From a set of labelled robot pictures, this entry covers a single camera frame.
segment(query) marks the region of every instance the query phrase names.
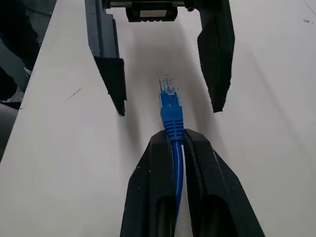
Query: white tabletop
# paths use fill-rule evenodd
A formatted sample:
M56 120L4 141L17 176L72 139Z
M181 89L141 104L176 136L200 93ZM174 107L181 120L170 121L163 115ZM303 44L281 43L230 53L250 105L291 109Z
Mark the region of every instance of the white tabletop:
M124 9L111 9L125 60L122 118L89 50L84 0L58 0L0 165L0 236L119 236L128 179L162 130L165 74L177 79L185 127L203 133L238 175L266 236L315 236L310 8L301 0L231 2L233 77L217 114L199 65L197 11L180 9L175 22L128 23ZM192 236L187 202L184 190L177 236Z

